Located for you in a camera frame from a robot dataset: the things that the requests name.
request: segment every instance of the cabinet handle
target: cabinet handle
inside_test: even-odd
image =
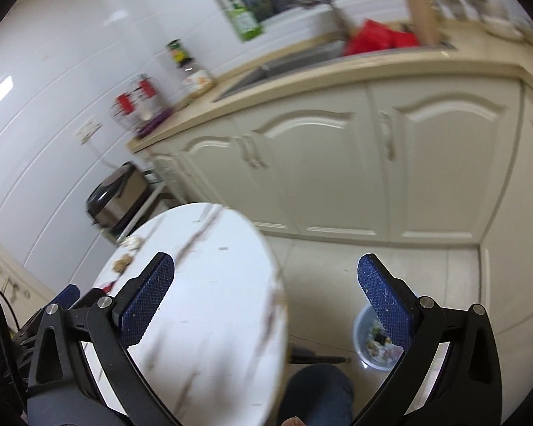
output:
[[[391,116],[385,112],[379,112],[379,122],[381,123],[381,132],[385,141],[385,152],[390,162],[395,160],[395,142],[393,139],[393,124]]]
[[[263,168],[268,168],[268,165],[264,162],[264,160],[261,158],[260,154],[259,154],[259,148],[257,148],[257,143],[253,141],[253,138],[251,138],[251,136],[249,135],[244,135],[243,138],[245,139],[246,142],[249,143],[249,145],[251,146],[251,148],[253,149],[253,156],[254,156],[254,159],[259,162],[259,165],[262,166]]]
[[[241,150],[241,157],[243,157],[243,160],[251,166],[251,168],[258,168],[257,164],[251,160],[251,156],[249,154],[249,149],[247,149],[247,146],[243,142],[243,140],[240,137],[234,137],[234,141],[237,143],[237,146],[239,146],[239,149]]]
[[[190,173],[190,171],[187,170],[187,169],[185,168],[185,166],[183,166],[183,162],[182,162],[181,157],[178,157],[177,155],[174,155],[172,158],[173,158],[173,159],[176,161],[176,163],[178,164],[178,167],[179,167],[179,170],[180,170],[181,173],[185,173],[185,174],[186,174],[187,176],[189,176],[189,177],[192,176],[192,174]]]

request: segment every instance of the faucet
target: faucet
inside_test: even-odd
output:
[[[314,6],[320,4],[327,4],[332,10],[335,25],[338,27],[337,35],[339,38],[345,42],[351,39],[350,24],[348,24],[344,13],[336,5],[335,0],[294,0],[294,2],[306,9],[314,8]]]

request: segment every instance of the person's leg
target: person's leg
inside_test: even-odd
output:
[[[277,425],[298,416],[306,426],[348,426],[353,419],[354,387],[336,366],[315,364],[288,382]]]

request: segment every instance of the marble tabletop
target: marble tabletop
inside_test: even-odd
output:
[[[95,287],[115,296],[159,251],[174,281],[144,337],[129,353],[184,426],[262,426],[279,395],[287,310],[277,260],[237,211],[194,203],[166,211],[134,233],[144,239],[123,275],[109,259]],[[123,411],[91,344],[85,353],[107,405]]]

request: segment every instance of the kitchen appliance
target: kitchen appliance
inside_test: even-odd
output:
[[[118,236],[148,200],[148,179],[132,162],[107,177],[87,199],[87,213],[94,224]]]

